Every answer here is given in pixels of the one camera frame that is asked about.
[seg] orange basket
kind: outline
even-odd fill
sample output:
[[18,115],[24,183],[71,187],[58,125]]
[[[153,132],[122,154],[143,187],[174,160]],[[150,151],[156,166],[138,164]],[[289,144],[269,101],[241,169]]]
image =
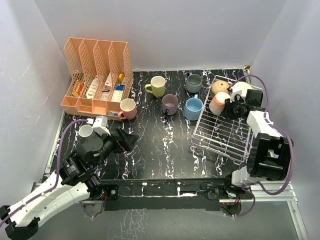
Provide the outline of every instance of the orange basket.
[[[120,102],[111,101],[118,86],[119,74],[124,74],[125,87],[123,99],[129,97],[134,74],[131,67],[127,42],[106,41],[83,38],[69,38],[64,46],[66,59],[71,73],[71,84],[64,96],[61,106],[66,113],[86,117],[107,116],[119,120]],[[107,100],[101,100],[105,82],[111,74],[112,87]],[[97,90],[93,99],[86,98],[88,89],[94,79],[98,79]],[[83,85],[79,97],[73,96],[77,82]]]

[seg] gray mug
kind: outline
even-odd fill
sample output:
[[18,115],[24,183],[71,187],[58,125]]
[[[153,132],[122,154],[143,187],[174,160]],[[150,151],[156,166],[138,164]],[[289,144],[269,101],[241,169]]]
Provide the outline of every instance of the gray mug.
[[197,74],[190,74],[185,83],[185,89],[192,94],[198,93],[202,88],[202,78]]

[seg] wire rack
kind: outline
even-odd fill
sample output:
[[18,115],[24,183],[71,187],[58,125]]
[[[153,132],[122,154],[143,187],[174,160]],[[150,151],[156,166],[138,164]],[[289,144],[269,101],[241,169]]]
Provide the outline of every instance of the wire rack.
[[[212,83],[218,80],[228,83],[235,81],[223,76],[215,76]],[[191,146],[201,147],[227,157],[239,165],[249,157],[254,134],[250,126],[242,118],[229,120],[212,113],[209,109],[211,100],[212,97],[209,90],[192,135]]]

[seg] marble surface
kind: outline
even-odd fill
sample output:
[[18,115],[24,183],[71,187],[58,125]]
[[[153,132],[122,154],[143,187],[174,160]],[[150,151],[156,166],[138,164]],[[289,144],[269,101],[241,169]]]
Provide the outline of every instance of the marble surface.
[[[231,160],[205,151],[195,152],[190,148],[192,133],[197,121],[189,121],[183,116],[187,99],[194,96],[185,89],[187,73],[198,74],[203,79],[199,98],[204,102],[215,75],[238,79],[243,76],[242,69],[215,69],[192,71],[152,71],[135,72],[130,98],[136,101],[137,117],[133,120],[108,121],[111,132],[121,127],[130,134],[139,135],[132,152],[111,154],[96,168],[101,180],[121,179],[192,179],[223,178],[237,169]],[[154,76],[166,79],[165,94],[174,94],[179,99],[178,111],[173,116],[164,116],[161,111],[161,98],[155,98],[144,89]],[[64,129],[70,122],[85,117],[65,114]],[[66,135],[62,153],[67,157],[81,141],[78,134],[82,124],[75,124]],[[53,165],[57,160],[56,146]]]

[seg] green mug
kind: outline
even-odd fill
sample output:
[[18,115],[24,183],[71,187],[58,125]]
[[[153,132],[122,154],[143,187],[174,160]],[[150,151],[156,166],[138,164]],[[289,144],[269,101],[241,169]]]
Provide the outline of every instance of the green mug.
[[161,98],[166,91],[166,80],[162,76],[154,76],[151,84],[144,86],[146,92],[153,94],[156,98]]

